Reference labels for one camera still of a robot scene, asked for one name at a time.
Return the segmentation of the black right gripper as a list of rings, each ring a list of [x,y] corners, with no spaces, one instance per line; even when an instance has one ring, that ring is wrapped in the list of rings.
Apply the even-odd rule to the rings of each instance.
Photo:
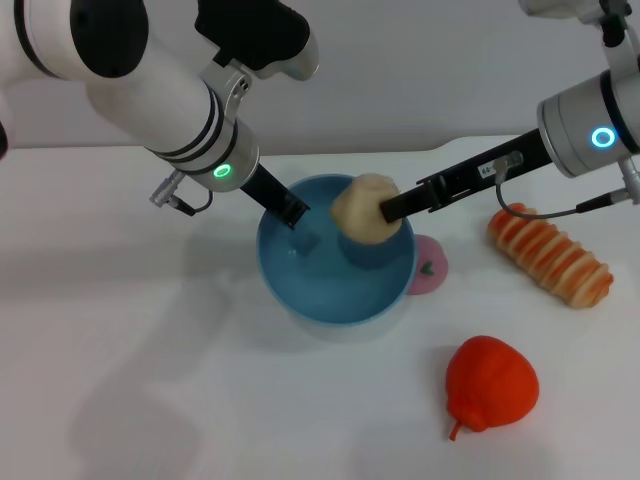
[[[422,179],[414,189],[380,203],[380,211],[387,223],[394,223],[413,214],[428,210],[435,212],[495,186],[495,173],[482,173],[485,167],[510,154],[518,154],[521,162],[510,166],[507,180],[517,178],[552,163],[542,135],[534,129],[513,140],[482,152],[457,165]]]

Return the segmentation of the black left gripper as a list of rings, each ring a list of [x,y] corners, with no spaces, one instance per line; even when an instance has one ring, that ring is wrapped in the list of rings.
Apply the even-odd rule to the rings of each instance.
[[[310,210],[304,201],[296,197],[261,164],[257,165],[251,177],[241,186],[241,190],[290,229],[294,229]]]

